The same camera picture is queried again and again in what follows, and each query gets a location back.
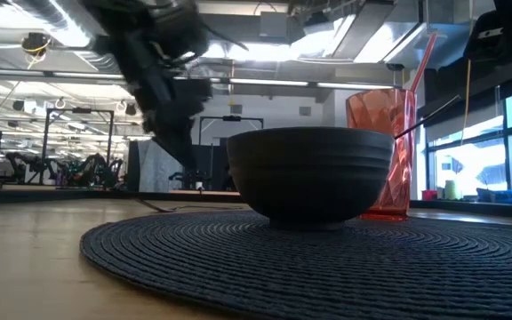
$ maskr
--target orange cup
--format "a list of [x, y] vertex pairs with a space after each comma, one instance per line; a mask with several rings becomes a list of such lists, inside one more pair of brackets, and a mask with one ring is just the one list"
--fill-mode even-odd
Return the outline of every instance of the orange cup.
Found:
[[[416, 94], [405, 89], [371, 90], [347, 99], [349, 128], [396, 136], [416, 122]], [[390, 173], [379, 198], [361, 214], [367, 220], [406, 220], [414, 156], [414, 131], [395, 141]]]

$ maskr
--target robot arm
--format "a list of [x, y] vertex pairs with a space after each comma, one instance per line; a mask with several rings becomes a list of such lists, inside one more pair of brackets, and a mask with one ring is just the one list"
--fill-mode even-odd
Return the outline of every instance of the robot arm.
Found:
[[[153, 132], [154, 141], [185, 167], [196, 168], [192, 116], [203, 111], [207, 97], [179, 92], [173, 79], [208, 47], [195, 2], [151, 6], [138, 0], [84, 0], [84, 6], [108, 33], [98, 38], [94, 50], [116, 58], [140, 106], [144, 131]], [[182, 59], [188, 52], [193, 55]], [[208, 80], [190, 83], [204, 86], [199, 92], [210, 92]]]

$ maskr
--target dark blue placemat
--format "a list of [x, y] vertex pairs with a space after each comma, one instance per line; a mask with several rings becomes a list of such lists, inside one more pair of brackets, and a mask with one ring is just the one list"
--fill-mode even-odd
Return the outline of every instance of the dark blue placemat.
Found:
[[512, 318], [512, 226], [351, 220], [307, 233], [254, 212], [177, 213], [96, 227], [81, 252], [140, 287], [254, 316]]

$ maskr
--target table surface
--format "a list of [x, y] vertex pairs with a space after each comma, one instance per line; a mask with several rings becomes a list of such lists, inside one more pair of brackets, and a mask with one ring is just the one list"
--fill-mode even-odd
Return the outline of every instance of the table surface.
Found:
[[[238, 207], [244, 204], [151, 202]], [[184, 208], [181, 212], [211, 209]], [[130, 200], [0, 204], [0, 319], [237, 319], [166, 299], [105, 276], [79, 255], [80, 236], [100, 224], [155, 214]], [[411, 210], [413, 217], [512, 224], [512, 219]]]

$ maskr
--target ceiling pipe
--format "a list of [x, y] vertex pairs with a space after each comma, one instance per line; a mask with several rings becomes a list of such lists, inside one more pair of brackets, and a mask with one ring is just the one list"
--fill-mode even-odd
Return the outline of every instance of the ceiling pipe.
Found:
[[[27, 16], [42, 23], [43, 29], [63, 45], [89, 48], [94, 41], [91, 28], [74, 18], [73, 10], [66, 9], [57, 0], [7, 0], [7, 3]], [[119, 67], [111, 54], [75, 52], [99, 72], [118, 73]]]

